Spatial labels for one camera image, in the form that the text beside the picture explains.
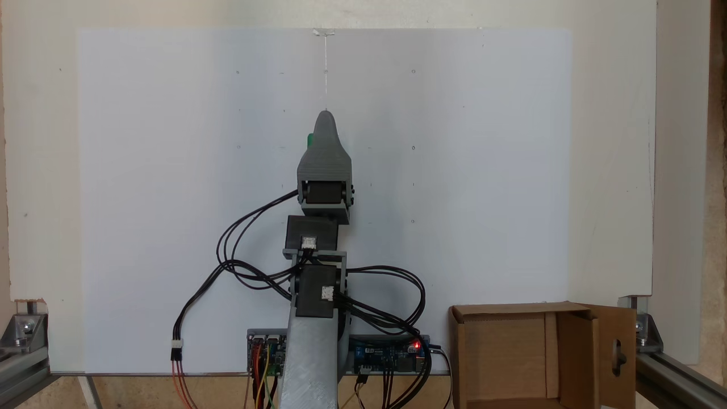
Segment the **brown wire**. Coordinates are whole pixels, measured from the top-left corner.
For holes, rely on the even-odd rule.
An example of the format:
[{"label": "brown wire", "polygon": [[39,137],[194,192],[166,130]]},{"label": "brown wire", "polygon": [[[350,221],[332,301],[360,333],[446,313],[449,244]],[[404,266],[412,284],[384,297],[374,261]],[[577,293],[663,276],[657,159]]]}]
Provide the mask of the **brown wire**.
[{"label": "brown wire", "polygon": [[177,371],[179,372],[180,379],[182,380],[182,390],[186,392],[187,396],[189,397],[189,403],[192,406],[192,409],[199,409],[197,408],[197,404],[192,399],[192,394],[189,393],[187,381],[185,380],[184,370],[182,369],[182,361],[177,361]]}]

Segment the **cardboard box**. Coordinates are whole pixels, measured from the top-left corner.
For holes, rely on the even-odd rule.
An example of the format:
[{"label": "cardboard box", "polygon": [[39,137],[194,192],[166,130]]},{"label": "cardboard box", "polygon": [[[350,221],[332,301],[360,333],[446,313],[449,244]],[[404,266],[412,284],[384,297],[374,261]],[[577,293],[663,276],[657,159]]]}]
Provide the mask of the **cardboard box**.
[{"label": "cardboard box", "polygon": [[633,309],[471,305],[449,316],[457,409],[635,407]]}]

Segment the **white board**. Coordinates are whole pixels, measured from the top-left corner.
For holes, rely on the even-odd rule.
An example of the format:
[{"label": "white board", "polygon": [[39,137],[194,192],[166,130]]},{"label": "white board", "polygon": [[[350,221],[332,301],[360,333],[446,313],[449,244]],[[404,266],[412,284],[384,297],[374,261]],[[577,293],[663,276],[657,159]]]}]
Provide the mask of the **white board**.
[{"label": "white board", "polygon": [[[325,107],[356,188],[340,249],[419,275],[434,342],[452,304],[567,298],[567,31],[87,30],[79,86],[87,373],[169,371],[217,238],[295,187]],[[285,268],[288,214],[294,201],[260,218],[240,258]],[[384,278],[350,287],[401,315],[417,296]],[[220,277],[185,319],[185,370],[244,371],[247,328],[285,327],[288,309]]]}]

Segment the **white wall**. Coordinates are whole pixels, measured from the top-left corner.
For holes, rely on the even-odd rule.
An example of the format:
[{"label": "white wall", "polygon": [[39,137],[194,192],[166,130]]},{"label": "white wall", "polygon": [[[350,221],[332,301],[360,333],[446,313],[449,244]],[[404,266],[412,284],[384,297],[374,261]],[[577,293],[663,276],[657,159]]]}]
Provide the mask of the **white wall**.
[{"label": "white wall", "polygon": [[5,0],[2,23],[11,296],[48,303],[54,371],[84,369],[80,27],[567,28],[578,153],[569,293],[615,305],[619,296],[651,292],[656,0]]}]

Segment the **screw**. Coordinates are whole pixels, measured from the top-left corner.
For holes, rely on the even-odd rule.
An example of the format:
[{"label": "screw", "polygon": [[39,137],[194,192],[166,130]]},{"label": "screw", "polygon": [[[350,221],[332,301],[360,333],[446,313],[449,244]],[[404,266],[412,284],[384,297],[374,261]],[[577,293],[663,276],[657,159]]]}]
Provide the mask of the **screw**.
[{"label": "screw", "polygon": [[26,334],[32,333],[33,329],[36,327],[36,322],[32,319],[29,319],[28,321],[25,321],[23,324],[23,332]]}]

